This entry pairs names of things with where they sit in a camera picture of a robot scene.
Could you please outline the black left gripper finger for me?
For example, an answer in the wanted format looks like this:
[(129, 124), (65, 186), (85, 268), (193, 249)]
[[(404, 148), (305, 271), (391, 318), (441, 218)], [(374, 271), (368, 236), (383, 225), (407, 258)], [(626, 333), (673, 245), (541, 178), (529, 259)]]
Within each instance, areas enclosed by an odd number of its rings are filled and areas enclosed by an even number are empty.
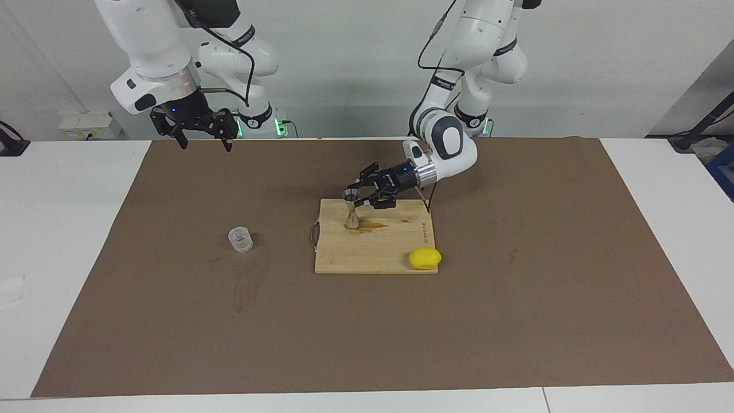
[(396, 208), (397, 198), (394, 195), (382, 196), (380, 193), (372, 193), (370, 196), (360, 198), (353, 202), (355, 208), (368, 206), (375, 210)]
[(378, 188), (378, 179), (380, 175), (380, 165), (378, 162), (373, 162), (361, 170), (359, 177), (354, 183), (347, 186), (348, 190), (359, 190), (360, 188)]

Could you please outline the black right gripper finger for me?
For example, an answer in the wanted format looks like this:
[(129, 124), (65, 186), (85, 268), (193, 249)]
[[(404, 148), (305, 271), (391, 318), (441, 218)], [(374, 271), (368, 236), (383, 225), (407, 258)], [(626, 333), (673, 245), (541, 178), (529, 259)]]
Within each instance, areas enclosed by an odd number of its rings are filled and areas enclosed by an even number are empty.
[(233, 141), (237, 139), (239, 125), (231, 110), (222, 108), (212, 112), (210, 115), (210, 134), (222, 142), (225, 151), (230, 153), (233, 149)]
[(185, 137), (184, 129), (176, 122), (170, 123), (162, 109), (152, 109), (150, 120), (160, 136), (175, 139), (182, 150), (187, 149), (188, 139)]

